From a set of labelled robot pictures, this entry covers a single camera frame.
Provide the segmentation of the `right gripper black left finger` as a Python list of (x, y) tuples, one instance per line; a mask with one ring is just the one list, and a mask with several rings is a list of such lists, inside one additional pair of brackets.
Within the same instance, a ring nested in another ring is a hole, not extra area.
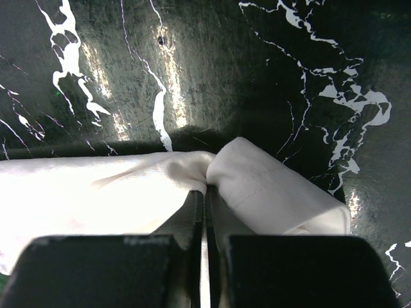
[(28, 245), (2, 307), (198, 307), (202, 193), (149, 235), (41, 237)]

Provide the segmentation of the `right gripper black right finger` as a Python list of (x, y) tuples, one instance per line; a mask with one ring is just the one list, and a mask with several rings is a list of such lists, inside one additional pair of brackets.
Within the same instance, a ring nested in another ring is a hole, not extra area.
[(372, 246), (353, 236), (257, 235), (205, 197), (212, 307), (398, 307)]

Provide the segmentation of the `white green Charlie Brown t-shirt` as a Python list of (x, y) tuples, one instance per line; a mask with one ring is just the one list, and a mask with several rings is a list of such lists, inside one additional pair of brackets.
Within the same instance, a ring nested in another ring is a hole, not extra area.
[(238, 137), (206, 151), (122, 157), (6, 160), (1, 163), (1, 274), (41, 237), (149, 235), (202, 193), (200, 305), (212, 307), (206, 193), (257, 235), (347, 235), (347, 206)]

